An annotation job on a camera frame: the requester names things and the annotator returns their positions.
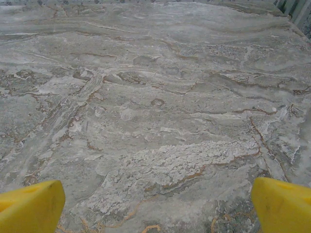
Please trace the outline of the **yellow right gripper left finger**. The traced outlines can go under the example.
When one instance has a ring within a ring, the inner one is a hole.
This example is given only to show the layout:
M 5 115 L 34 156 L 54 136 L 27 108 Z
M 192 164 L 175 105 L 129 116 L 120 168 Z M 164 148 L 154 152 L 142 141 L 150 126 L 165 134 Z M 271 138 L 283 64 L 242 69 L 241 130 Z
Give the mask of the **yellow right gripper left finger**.
M 2 233 L 53 233 L 65 205 L 59 180 L 45 181 L 0 195 Z

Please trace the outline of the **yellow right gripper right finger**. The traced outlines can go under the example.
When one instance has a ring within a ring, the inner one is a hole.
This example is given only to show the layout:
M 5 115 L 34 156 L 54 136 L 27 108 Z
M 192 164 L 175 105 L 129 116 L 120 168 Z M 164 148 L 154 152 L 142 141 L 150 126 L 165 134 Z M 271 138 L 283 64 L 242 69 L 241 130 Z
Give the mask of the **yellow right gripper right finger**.
M 311 189 L 271 178 L 254 180 L 251 200 L 264 233 L 309 233 Z

